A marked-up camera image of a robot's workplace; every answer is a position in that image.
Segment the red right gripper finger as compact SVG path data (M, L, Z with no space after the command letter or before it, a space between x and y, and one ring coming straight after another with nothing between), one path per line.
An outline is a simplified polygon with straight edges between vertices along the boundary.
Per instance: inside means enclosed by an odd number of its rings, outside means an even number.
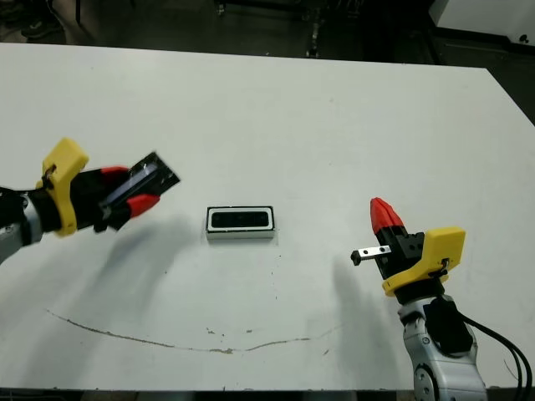
M370 219L372 230L380 245L387 245L393 222L390 216L391 206L379 197L370 201Z
M392 206L391 206L390 216L393 222L393 226L391 227L391 234L388 237L387 245L393 242L396 236L405 236L407 234L404 222L401 220L401 218L398 216L398 214L395 212Z

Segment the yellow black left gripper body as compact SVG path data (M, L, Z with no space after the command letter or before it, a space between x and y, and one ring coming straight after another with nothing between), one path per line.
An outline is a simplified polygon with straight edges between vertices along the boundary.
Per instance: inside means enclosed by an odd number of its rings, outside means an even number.
M72 139L63 138L43 160L35 189L44 232L70 236L102 219L99 203L120 184L104 184L99 169L86 170L89 157Z

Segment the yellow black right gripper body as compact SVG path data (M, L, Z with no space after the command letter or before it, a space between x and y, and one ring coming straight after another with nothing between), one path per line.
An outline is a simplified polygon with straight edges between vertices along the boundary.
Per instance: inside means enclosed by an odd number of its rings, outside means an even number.
M379 245L354 250L351 261L375 261L385 295L411 303L444 293L449 271L461 262L466 232L444 227L410 234L404 227L383 227L375 236Z

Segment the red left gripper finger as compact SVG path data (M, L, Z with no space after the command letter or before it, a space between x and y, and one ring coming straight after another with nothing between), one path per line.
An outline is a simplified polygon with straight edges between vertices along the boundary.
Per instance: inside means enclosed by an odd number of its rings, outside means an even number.
M110 166L99 169L101 180L104 184L120 184L129 175L129 169L125 166Z
M147 212L159 201L158 195L139 194L128 198L126 204L130 209L130 217L137 217Z

